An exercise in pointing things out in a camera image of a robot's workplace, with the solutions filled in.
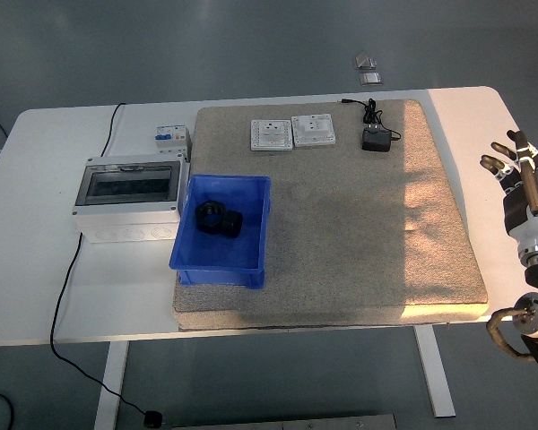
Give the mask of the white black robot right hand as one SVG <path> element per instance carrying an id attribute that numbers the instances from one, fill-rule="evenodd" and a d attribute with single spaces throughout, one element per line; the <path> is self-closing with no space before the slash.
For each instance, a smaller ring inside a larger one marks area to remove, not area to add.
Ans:
<path id="1" fill-rule="evenodd" d="M 519 253 L 538 251 L 538 149 L 521 131 L 507 131 L 515 148 L 497 142 L 491 148 L 509 162 L 483 155 L 480 164 L 498 180 L 505 193 L 504 225 L 517 241 Z"/>

